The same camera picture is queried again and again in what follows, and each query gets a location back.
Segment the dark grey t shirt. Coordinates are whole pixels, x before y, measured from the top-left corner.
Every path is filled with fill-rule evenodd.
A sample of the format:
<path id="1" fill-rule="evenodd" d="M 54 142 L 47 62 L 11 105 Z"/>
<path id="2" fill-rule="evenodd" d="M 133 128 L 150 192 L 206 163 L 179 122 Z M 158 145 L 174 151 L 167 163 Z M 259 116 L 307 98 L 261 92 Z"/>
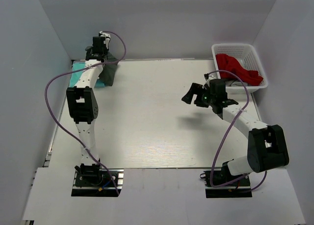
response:
<path id="1" fill-rule="evenodd" d="M 118 69 L 118 59 L 114 57 L 110 52 L 107 54 L 107 61 L 113 62 L 113 64 L 103 65 L 103 70 L 99 75 L 99 81 L 106 86 L 112 86 L 115 78 L 115 73 Z"/>

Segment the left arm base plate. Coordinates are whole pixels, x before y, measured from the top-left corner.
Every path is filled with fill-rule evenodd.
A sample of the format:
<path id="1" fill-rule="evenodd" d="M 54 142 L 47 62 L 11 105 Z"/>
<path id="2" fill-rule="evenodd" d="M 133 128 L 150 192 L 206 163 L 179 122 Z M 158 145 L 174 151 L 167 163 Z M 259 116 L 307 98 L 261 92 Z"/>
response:
<path id="1" fill-rule="evenodd" d="M 99 165 L 75 166 L 72 197 L 118 197 L 124 180 L 123 169 L 105 170 Z"/>

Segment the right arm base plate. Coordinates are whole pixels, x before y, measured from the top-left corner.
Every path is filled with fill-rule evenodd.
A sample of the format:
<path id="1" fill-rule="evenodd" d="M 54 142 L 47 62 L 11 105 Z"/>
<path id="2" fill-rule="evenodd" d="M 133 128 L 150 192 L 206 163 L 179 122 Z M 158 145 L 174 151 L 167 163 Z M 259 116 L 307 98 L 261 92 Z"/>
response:
<path id="1" fill-rule="evenodd" d="M 252 197 L 251 184 L 248 176 L 245 178 L 229 184 L 224 187 L 214 188 L 210 185 L 210 172 L 211 170 L 206 170 L 200 174 L 200 179 L 205 182 L 205 193 L 206 198 L 250 198 Z M 222 170 L 214 170 L 213 173 L 213 184 L 220 185 L 228 181 L 234 180 L 239 176 L 226 177 Z"/>

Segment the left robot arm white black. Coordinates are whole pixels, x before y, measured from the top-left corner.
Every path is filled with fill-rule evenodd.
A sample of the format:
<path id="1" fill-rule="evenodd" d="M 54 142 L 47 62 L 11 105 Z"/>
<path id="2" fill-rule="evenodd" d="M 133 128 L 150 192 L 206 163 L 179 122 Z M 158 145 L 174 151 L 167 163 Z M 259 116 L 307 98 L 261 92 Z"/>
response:
<path id="1" fill-rule="evenodd" d="M 103 62 L 107 60 L 108 45 L 111 38 L 108 33 L 101 32 L 94 36 L 92 46 L 86 47 L 84 70 L 73 87 L 67 88 L 66 97 L 70 117 L 78 130 L 81 147 L 82 163 L 92 164 L 99 161 L 95 140 L 95 121 L 98 117 L 98 104 L 94 95 L 94 87 Z"/>

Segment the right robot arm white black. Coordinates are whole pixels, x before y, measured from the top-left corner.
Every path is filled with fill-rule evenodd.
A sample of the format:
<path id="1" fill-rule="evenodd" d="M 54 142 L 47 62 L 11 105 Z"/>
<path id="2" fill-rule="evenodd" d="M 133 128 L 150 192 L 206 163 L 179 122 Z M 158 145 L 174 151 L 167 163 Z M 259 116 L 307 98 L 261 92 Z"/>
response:
<path id="1" fill-rule="evenodd" d="M 217 116 L 248 140 L 245 156 L 224 162 L 217 176 L 213 172 L 209 174 L 210 187 L 233 185 L 252 172 L 265 172 L 289 164 L 282 127 L 253 118 L 237 101 L 228 98 L 223 80 L 208 80 L 205 85 L 192 83 L 182 101 L 202 108 L 211 107 Z"/>

